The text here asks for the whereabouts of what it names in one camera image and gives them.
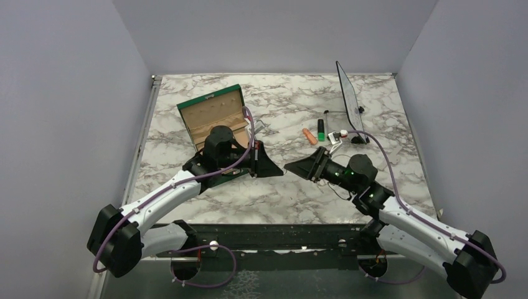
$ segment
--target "open box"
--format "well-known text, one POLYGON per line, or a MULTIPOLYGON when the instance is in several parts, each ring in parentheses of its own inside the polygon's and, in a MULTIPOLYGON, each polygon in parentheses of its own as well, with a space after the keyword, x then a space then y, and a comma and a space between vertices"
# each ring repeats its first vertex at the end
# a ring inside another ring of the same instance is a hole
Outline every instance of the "open box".
MULTIPOLYGON (((177 105, 196 151, 204 147, 205 139, 215 126, 228 126, 239 144, 246 147, 249 135, 244 119, 242 88, 236 84, 222 90, 193 98, 177 105)), ((237 178, 248 171, 227 171, 218 184, 237 178)))

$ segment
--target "marker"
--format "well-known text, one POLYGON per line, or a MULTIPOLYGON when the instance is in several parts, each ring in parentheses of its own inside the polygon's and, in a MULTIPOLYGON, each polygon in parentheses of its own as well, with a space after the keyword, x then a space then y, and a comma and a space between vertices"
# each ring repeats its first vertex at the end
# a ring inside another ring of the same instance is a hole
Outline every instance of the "marker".
POLYGON ((322 119, 317 120, 317 137, 319 141, 324 141, 324 121, 322 119))
POLYGON ((308 131, 307 128, 303 129, 303 134, 306 136, 306 139, 308 139, 308 141, 310 141, 311 145, 316 145, 317 144, 317 139, 315 139, 315 137, 312 135, 312 133, 310 131, 308 131))

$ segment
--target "cable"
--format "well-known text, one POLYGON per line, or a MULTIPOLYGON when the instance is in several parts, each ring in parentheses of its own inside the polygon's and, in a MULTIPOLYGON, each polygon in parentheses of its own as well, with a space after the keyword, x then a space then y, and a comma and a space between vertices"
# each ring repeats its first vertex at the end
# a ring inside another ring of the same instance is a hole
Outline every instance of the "cable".
POLYGON ((363 268, 361 268, 361 266, 359 266, 359 270, 361 270, 365 274, 365 277, 368 277, 368 278, 370 278, 372 280, 375 280, 376 282, 386 283, 388 285, 406 285, 408 283, 415 282, 415 281, 417 281, 418 279, 420 279, 423 276, 423 274, 425 273, 425 269, 426 269, 425 267, 422 267, 420 272, 418 272, 418 274, 416 274, 416 276, 414 276, 413 278, 411 278, 409 280, 404 280, 402 282, 393 282, 393 281, 390 281, 390 280, 384 280, 383 278, 374 277, 374 276, 368 274, 363 268))
POLYGON ((117 222, 117 224, 108 233, 108 235, 104 239, 103 243, 101 243, 101 246, 99 246, 99 250, 97 251, 97 254, 95 255, 95 260, 93 260, 93 265, 92 265, 92 269, 93 269, 93 271, 95 273, 101 273, 101 272, 104 272, 106 270, 106 267, 102 268, 102 269, 98 269, 97 268, 97 263, 101 260, 101 255, 103 254, 103 251, 104 251, 106 245, 108 244, 108 242, 110 241, 112 236, 115 234, 115 232, 121 227, 121 225, 123 225, 123 223, 125 223, 125 221, 127 221, 130 217, 132 217, 132 215, 134 215, 136 213, 136 211, 141 210, 142 208, 147 206, 149 203, 151 203, 153 200, 155 200, 160 195, 164 194, 165 192, 167 192, 170 189, 176 189, 179 185, 185 184, 185 183, 188 183, 188 182, 191 182, 191 181, 197 181, 199 179, 204 179, 204 178, 208 178, 210 176, 216 176, 218 174, 222 174, 225 171, 228 171, 228 170, 231 170, 231 169, 237 167, 246 158, 246 156, 249 154, 251 148, 253 148, 253 144, 255 142, 255 123, 253 122, 253 116, 252 116, 251 111, 249 110, 249 108, 244 106, 244 107, 242 107, 242 111, 245 112, 245 117, 249 118, 249 120, 250 120, 251 137, 250 137, 250 140, 249 140, 248 147, 246 148, 246 151, 244 152, 244 154, 242 154, 240 159, 238 159, 236 162, 231 164, 228 168, 220 169, 220 170, 214 171, 212 173, 202 174, 200 176, 194 176, 192 178, 182 179, 181 181, 178 181, 176 183, 170 184, 167 187, 165 187, 165 188, 161 189, 160 191, 158 191, 156 194, 152 195, 149 199, 144 201, 142 204, 138 205, 137 209, 132 210, 130 213, 125 215, 123 218, 121 218, 121 220, 119 220, 119 222, 117 222))
POLYGON ((326 181, 326 185, 328 186, 328 188, 330 188, 332 191, 334 191, 334 193, 335 193, 339 198, 341 198, 342 200, 344 200, 344 201, 349 201, 349 200, 352 198, 352 195, 350 194, 350 192, 348 192, 349 197, 348 197, 348 198, 344 198, 344 197, 341 197, 341 196, 337 193, 337 191, 336 191, 334 188, 332 188, 332 187, 330 186, 330 185, 333 185, 333 184, 331 184, 331 183, 329 183, 328 181, 326 181))
POLYGON ((173 277, 172 282, 180 282, 180 283, 182 283, 183 286, 191 285, 193 287, 198 287, 198 288, 218 288, 218 287, 221 287, 222 285, 225 285, 226 283, 230 282, 231 279, 233 279, 233 277, 237 273, 237 258, 235 256, 235 254, 231 251, 231 249, 227 248, 226 246, 220 245, 220 244, 202 245, 202 246, 197 246, 197 247, 184 249, 184 250, 172 250, 171 252, 173 252, 175 254, 184 254, 186 252, 195 251, 195 250, 202 250, 204 248, 211 248, 211 247, 220 247, 221 249, 226 250, 229 253, 229 255, 231 255, 231 258, 233 259, 233 271, 231 271, 231 274, 229 275, 229 277, 227 277, 226 280, 224 280, 223 282, 220 282, 220 283, 216 283, 214 285, 201 285, 201 284, 198 284, 198 283, 186 282, 185 280, 179 280, 176 277, 176 274, 174 274, 174 269, 171 266, 171 274, 172 274, 172 277, 173 277))
MULTIPOLYGON (((412 210, 410 210, 405 204, 403 204, 403 201, 401 200, 400 198, 400 193, 398 192, 398 187, 396 186, 396 179, 394 177, 394 172, 392 171, 392 166, 390 165, 390 162, 389 162, 389 157, 387 156, 387 153, 385 152, 385 150, 383 149, 383 146, 379 143, 378 139, 376 139, 374 136, 372 136, 372 134, 370 133, 367 133, 365 131, 358 131, 358 130, 349 130, 348 133, 361 133, 361 134, 365 134, 367 135, 368 137, 372 138, 372 140, 374 140, 374 142, 377 144, 377 146, 379 147, 381 153, 383 154, 383 157, 385 158, 385 161, 387 162, 387 167, 389 169, 389 174, 390 174, 390 179, 392 180, 392 186, 394 187, 394 195, 396 197, 396 200, 398 201, 398 203, 400 204, 400 207, 402 207, 402 209, 409 213, 410 215, 414 216, 414 218, 418 219, 419 221, 421 221, 422 223, 428 225, 429 227, 431 227, 432 229, 438 231, 438 232, 441 232, 442 234, 448 236, 448 237, 451 237, 451 233, 449 233, 447 230, 444 230, 442 229, 441 227, 437 226, 436 224, 430 222, 429 220, 423 218, 422 216, 414 213, 412 210)), ((501 277, 499 277, 498 279, 496 280, 492 280, 491 283, 495 284, 495 283, 501 283, 503 281, 505 281, 506 279, 506 269, 504 268, 504 266, 497 260, 495 259, 491 254, 487 253, 486 251, 484 251, 482 248, 478 247, 477 245, 467 241, 467 240, 464 240, 462 239, 461 237, 458 237, 457 235, 454 235, 453 238, 455 240, 457 240, 458 242, 462 242, 464 243, 464 245, 467 245, 467 246, 470 246, 471 248, 473 248, 474 250, 477 250, 479 253, 481 253, 483 256, 485 256, 486 258, 488 258, 490 261, 492 261, 495 265, 497 265, 497 267, 499 267, 499 269, 501 269, 501 277)))

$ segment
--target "green highlighter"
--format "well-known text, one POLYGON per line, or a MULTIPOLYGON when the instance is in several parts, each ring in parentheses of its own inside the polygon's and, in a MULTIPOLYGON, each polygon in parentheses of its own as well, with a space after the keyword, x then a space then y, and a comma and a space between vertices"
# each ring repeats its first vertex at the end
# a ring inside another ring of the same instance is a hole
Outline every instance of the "green highlighter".
POLYGON ((317 120, 317 138, 319 141, 324 141, 324 121, 322 119, 317 120))

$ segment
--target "orange highlighter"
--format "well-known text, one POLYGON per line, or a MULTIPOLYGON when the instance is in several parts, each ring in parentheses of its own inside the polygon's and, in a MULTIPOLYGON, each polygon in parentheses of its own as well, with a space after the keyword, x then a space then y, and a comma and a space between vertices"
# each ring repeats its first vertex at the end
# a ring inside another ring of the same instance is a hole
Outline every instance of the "orange highlighter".
POLYGON ((303 129, 303 134, 306 136, 306 139, 308 139, 308 141, 310 141, 311 145, 316 145, 317 144, 317 139, 315 138, 315 136, 312 135, 312 133, 310 131, 308 131, 307 128, 303 129))

